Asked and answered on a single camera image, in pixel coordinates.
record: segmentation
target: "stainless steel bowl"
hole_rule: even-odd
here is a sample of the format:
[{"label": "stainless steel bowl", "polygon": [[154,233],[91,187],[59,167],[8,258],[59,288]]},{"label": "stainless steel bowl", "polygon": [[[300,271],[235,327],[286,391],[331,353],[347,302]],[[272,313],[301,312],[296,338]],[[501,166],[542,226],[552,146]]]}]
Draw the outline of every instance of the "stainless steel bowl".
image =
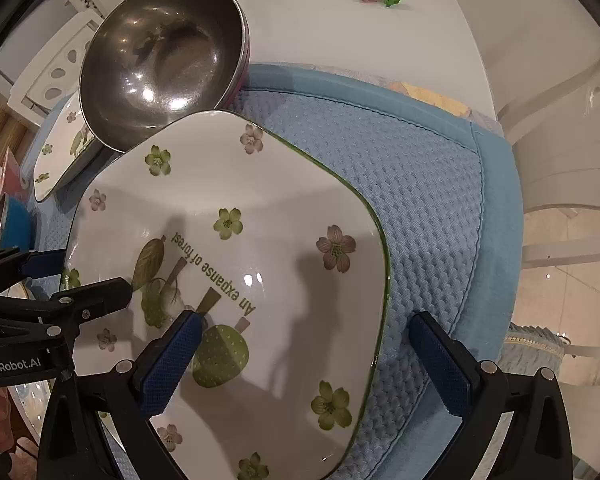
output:
[{"label": "stainless steel bowl", "polygon": [[126,152],[179,118],[228,104],[248,61],[235,0],[125,0],[84,57],[84,119],[103,144]]}]

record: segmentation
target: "tile floor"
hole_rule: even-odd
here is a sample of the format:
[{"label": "tile floor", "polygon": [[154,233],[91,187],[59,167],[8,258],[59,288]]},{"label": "tile floor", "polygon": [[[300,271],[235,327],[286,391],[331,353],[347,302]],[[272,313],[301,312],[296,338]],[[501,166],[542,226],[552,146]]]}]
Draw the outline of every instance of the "tile floor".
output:
[{"label": "tile floor", "polygon": [[[600,236],[600,211],[581,209],[574,218],[558,209],[525,214],[525,245],[592,236]],[[523,269],[512,320],[565,333],[574,345],[600,346],[600,262]],[[559,379],[600,384],[600,360],[565,356]]]}]

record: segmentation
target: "blue gripper pad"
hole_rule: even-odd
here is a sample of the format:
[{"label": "blue gripper pad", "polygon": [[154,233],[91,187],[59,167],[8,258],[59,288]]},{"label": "blue gripper pad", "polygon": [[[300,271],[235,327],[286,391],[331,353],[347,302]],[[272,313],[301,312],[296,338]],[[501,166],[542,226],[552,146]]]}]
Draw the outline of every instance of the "blue gripper pad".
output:
[{"label": "blue gripper pad", "polygon": [[411,319],[409,341],[449,413],[462,418],[469,415],[471,383],[421,316]]},{"label": "blue gripper pad", "polygon": [[160,415],[167,407],[200,345],[202,330],[202,318],[198,314],[192,314],[171,337],[142,381],[139,406],[142,416],[149,418]]}]

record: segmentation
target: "blue placemat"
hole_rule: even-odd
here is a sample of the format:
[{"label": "blue placemat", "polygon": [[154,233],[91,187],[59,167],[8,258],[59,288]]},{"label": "blue placemat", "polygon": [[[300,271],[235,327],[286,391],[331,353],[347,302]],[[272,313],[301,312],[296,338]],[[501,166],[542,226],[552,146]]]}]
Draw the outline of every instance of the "blue placemat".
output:
[{"label": "blue placemat", "polygon": [[[24,161],[30,173],[56,107]],[[347,179],[373,206],[390,251],[391,285],[378,368],[337,479],[420,479],[453,435],[449,416],[405,338],[429,310],[478,359],[495,359],[513,308],[522,197],[510,146],[466,120],[396,92],[312,70],[251,65],[232,109]],[[42,204],[36,248],[65,247],[75,207],[115,154],[104,149]],[[39,280],[34,293],[58,289]]]}]

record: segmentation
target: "bowl rim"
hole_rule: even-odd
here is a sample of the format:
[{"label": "bowl rim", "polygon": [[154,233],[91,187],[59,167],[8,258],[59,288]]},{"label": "bowl rim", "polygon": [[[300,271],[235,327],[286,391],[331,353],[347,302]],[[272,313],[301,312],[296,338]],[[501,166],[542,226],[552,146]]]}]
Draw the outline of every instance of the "bowl rim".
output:
[{"label": "bowl rim", "polygon": [[[102,20],[102,23],[98,26],[96,32],[93,35],[93,39],[91,40],[93,42],[93,40],[96,38],[96,36],[98,35],[98,32],[100,31],[100,29],[102,28],[103,25],[105,25],[105,23],[107,23],[110,19],[112,19],[113,14],[116,12],[116,10],[118,10],[122,5],[124,5],[126,3],[127,0],[122,0],[119,4],[116,5],[116,7],[104,18],[104,20]],[[234,70],[234,74],[232,75],[231,81],[229,82],[229,84],[227,85],[226,90],[224,91],[224,93],[222,94],[222,96],[218,99],[218,102],[215,103],[213,105],[213,109],[218,108],[219,105],[221,105],[228,97],[230,97],[236,87],[240,84],[240,80],[243,76],[245,67],[248,63],[249,60],[249,52],[250,52],[250,44],[249,44],[249,25],[247,23],[247,17],[244,13],[244,10],[242,10],[242,7],[240,6],[240,4],[238,3],[238,0],[231,0],[234,3],[235,8],[238,11],[238,16],[240,17],[240,25],[242,28],[242,44],[240,46],[240,56],[238,56],[238,62],[236,64],[235,70]],[[122,150],[120,148],[117,148],[115,146],[112,146],[110,143],[105,142],[103,139],[100,138],[100,136],[96,133],[96,131],[94,131],[94,129],[91,127],[91,125],[89,124],[89,120],[87,118],[87,115],[84,113],[84,107],[82,106],[82,97],[84,95],[84,92],[82,92],[82,70],[84,69],[84,63],[87,60],[87,56],[88,56],[89,52],[87,49],[87,52],[84,55],[84,58],[82,59],[82,63],[80,66],[80,76],[78,78],[78,98],[80,101],[80,110],[82,110],[82,118],[84,119],[84,122],[87,124],[87,127],[90,129],[91,133],[93,134],[94,137],[96,137],[96,139],[98,139],[102,144],[104,144],[105,146],[107,146],[108,148],[114,150],[115,152],[118,153],[126,153],[128,152],[130,149],[132,149],[133,147],[126,149],[126,150]]]}]

